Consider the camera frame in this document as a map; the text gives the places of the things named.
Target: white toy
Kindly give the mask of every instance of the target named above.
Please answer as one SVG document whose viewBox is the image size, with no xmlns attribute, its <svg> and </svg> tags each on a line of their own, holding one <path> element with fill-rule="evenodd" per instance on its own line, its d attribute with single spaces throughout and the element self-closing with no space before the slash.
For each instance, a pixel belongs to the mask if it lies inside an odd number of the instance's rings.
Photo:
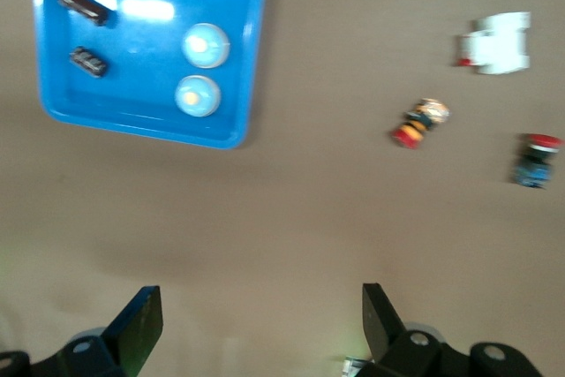
<svg viewBox="0 0 565 377">
<path fill-rule="evenodd" d="M 506 74 L 530 67 L 525 53 L 529 12 L 509 12 L 477 20 L 477 31 L 461 37 L 461 66 L 481 74 Z"/>
</svg>

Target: screw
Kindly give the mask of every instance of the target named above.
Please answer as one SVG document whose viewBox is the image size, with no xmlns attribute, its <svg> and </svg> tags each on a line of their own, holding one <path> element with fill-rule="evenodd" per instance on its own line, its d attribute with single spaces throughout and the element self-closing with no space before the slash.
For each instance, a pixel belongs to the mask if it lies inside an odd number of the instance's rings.
<svg viewBox="0 0 565 377">
<path fill-rule="evenodd" d="M 485 347 L 485 354 L 490 359 L 494 359 L 496 361 L 503 361 L 504 359 L 506 359 L 506 355 L 504 354 L 504 351 L 501 348 L 497 346 L 493 346 L 491 344 Z"/>
<path fill-rule="evenodd" d="M 13 360 L 11 358 L 0 359 L 0 370 L 4 370 L 5 368 L 8 368 L 9 366 L 11 366 L 12 362 Z"/>
<path fill-rule="evenodd" d="M 90 348 L 90 341 L 77 344 L 73 349 L 73 353 L 86 352 Z"/>
<path fill-rule="evenodd" d="M 427 346 L 430 344 L 429 339 L 422 333 L 413 333 L 412 336 L 410 336 L 410 340 L 418 346 Z"/>
</svg>

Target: brown table surface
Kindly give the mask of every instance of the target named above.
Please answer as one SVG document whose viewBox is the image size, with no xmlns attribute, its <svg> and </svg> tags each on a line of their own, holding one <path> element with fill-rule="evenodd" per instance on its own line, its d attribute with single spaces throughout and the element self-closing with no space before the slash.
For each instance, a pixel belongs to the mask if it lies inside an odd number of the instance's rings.
<svg viewBox="0 0 565 377">
<path fill-rule="evenodd" d="M 458 350 L 498 341 L 561 376 L 565 153 L 509 182 L 519 134 L 565 137 L 565 0 L 267 0 L 234 151 L 59 124 L 31 0 L 0 0 L 0 350 L 34 360 L 162 286 L 142 375 L 339 376 L 367 353 L 361 284 Z M 474 19 L 531 11 L 531 68 L 452 66 Z M 420 97 L 452 119 L 388 132 Z"/>
</svg>

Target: light blue cup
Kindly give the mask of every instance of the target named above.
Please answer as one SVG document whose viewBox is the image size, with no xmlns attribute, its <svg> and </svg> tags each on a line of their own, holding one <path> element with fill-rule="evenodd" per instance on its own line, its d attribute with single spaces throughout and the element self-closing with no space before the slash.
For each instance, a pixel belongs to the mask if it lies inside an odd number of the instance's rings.
<svg viewBox="0 0 565 377">
<path fill-rule="evenodd" d="M 185 34 L 183 52 L 194 66 L 215 68 L 228 58 L 230 41 L 219 27 L 206 23 L 196 24 Z"/>
<path fill-rule="evenodd" d="M 208 77 L 192 75 L 182 79 L 175 92 L 177 106 L 192 117 L 207 117 L 220 105 L 220 88 Z"/>
</svg>

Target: red base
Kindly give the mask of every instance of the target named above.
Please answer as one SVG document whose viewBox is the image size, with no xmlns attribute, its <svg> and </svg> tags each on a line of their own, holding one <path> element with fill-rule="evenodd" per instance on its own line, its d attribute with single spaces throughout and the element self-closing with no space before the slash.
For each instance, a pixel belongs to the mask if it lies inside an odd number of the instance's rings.
<svg viewBox="0 0 565 377">
<path fill-rule="evenodd" d="M 473 66 L 473 62 L 468 57 L 459 59 L 459 66 Z"/>
<path fill-rule="evenodd" d="M 548 149 L 559 150 L 563 140 L 545 134 L 530 134 L 531 143 L 535 146 L 546 147 Z"/>
<path fill-rule="evenodd" d="M 396 139 L 401 145 L 407 147 L 408 149 L 415 149 L 418 147 L 419 141 L 414 140 L 402 129 L 398 129 L 392 133 L 392 137 Z"/>
</svg>

